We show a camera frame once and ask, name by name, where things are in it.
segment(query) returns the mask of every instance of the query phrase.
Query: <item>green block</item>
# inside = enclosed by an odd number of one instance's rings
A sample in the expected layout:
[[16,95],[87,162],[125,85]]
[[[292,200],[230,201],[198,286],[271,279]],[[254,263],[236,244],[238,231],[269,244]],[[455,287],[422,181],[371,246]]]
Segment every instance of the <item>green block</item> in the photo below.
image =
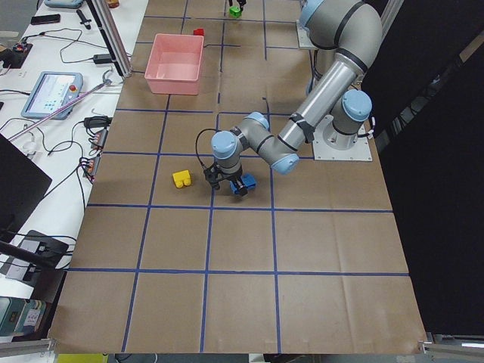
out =
[[240,8],[238,6],[231,6],[229,9],[228,9],[228,13],[232,16],[232,17],[240,17],[242,15],[242,11],[240,11]]

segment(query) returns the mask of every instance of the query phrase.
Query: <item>blue device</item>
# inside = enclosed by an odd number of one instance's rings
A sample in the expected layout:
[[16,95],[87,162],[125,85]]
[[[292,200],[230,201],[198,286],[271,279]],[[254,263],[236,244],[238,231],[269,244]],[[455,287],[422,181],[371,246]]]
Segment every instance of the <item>blue device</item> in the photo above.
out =
[[[43,119],[79,96],[81,73],[42,72],[22,110],[22,117]],[[52,119],[66,119],[72,107]]]
[[80,8],[84,0],[44,0],[44,4],[50,8]]

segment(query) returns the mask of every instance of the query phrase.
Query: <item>yellow toy brick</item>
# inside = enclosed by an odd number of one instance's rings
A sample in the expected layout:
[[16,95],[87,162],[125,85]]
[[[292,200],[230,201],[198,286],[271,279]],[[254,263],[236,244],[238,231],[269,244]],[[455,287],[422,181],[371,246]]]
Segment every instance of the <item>yellow toy brick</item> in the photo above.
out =
[[183,188],[184,186],[187,187],[191,185],[191,177],[190,177],[190,172],[188,170],[183,170],[181,172],[174,172],[172,175],[173,175],[173,181],[175,182],[175,186],[177,188]]

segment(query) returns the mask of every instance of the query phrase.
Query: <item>robotic arm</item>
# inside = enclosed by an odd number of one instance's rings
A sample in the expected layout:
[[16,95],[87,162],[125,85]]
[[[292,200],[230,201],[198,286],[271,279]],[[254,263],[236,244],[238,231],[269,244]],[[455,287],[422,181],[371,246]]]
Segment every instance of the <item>robotic arm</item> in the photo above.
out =
[[296,152],[305,141],[314,140],[314,131],[331,111],[331,143],[349,148],[360,125],[371,112],[371,100],[361,91],[347,91],[359,75],[372,65],[382,40],[378,13],[359,0],[308,0],[302,9],[300,24],[312,43],[320,49],[336,49],[334,62],[307,99],[294,112],[279,135],[268,131],[261,113],[251,113],[230,131],[217,132],[212,138],[215,162],[204,168],[205,179],[218,190],[219,182],[229,180],[236,194],[245,195],[240,153],[253,149],[280,174],[291,172],[299,162]]

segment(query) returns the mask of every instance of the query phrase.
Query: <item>blue cap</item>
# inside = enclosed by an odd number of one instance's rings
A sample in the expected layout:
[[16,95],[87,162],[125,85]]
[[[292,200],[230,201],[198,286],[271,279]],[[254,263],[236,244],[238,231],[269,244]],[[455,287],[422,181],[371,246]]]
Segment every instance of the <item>blue cap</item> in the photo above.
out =
[[370,116],[371,99],[363,91],[358,89],[346,91],[343,95],[342,104],[346,114],[355,121],[362,123]]
[[259,123],[262,124],[266,130],[269,130],[269,122],[260,112],[252,112],[251,114],[245,116],[244,119],[254,119],[255,121],[259,121]]
[[306,5],[301,10],[301,15],[299,16],[299,25],[303,28],[306,27],[306,24],[311,19],[312,15],[315,11],[319,8],[319,5],[323,3],[324,0],[308,0]]
[[228,159],[237,149],[237,137],[230,131],[221,131],[212,137],[213,156],[217,159]]
[[293,171],[298,162],[299,157],[297,154],[290,154],[273,163],[271,168],[282,175],[286,175]]

